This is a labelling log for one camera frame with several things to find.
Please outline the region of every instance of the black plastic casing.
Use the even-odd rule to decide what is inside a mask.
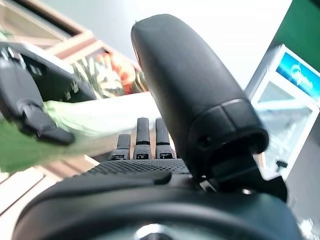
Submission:
[[[167,14],[152,16],[133,26],[131,39],[176,150],[193,175],[206,174],[213,152],[237,140],[250,154],[267,148],[268,133],[244,92],[187,24]]]
[[[137,173],[69,178],[24,208],[12,240],[94,239],[102,234],[108,239],[116,229],[162,222],[207,227],[226,240],[302,239],[280,199],[264,193],[204,193],[181,177],[186,178],[173,175],[168,185],[155,185],[152,177]]]
[[[38,52],[33,52],[31,48],[28,48],[28,45],[16,42],[0,42],[1,48],[11,48],[13,51],[21,54],[26,68],[32,75],[44,102],[60,101],[65,94],[64,91],[71,90],[73,83],[77,84],[78,92],[72,96],[69,102],[76,103],[97,99],[90,87],[79,81],[74,74],[57,65],[58,63],[61,66],[66,65],[62,60],[48,55],[44,50],[36,48],[34,50]],[[50,58],[54,58],[56,62],[51,62]],[[32,67],[40,69],[41,75],[33,74]]]

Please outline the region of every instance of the refrigerator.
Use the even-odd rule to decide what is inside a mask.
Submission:
[[[285,45],[276,45],[245,91],[269,132],[260,163],[286,180],[319,115],[320,73]]]

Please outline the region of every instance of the black robotic finger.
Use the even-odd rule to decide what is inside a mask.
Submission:
[[[19,54],[9,50],[2,48],[0,55],[0,110],[4,117],[17,123],[21,132],[36,135],[39,140],[62,145],[73,143],[73,134],[57,127],[43,112],[37,85]]]
[[[130,134],[120,134],[116,149],[111,152],[108,161],[129,160],[130,159]]]
[[[136,142],[133,151],[134,160],[151,159],[150,132],[148,118],[138,118],[136,124]]]
[[[174,159],[175,154],[170,146],[169,132],[165,125],[165,122],[158,118],[155,121],[155,158],[156,159]]]

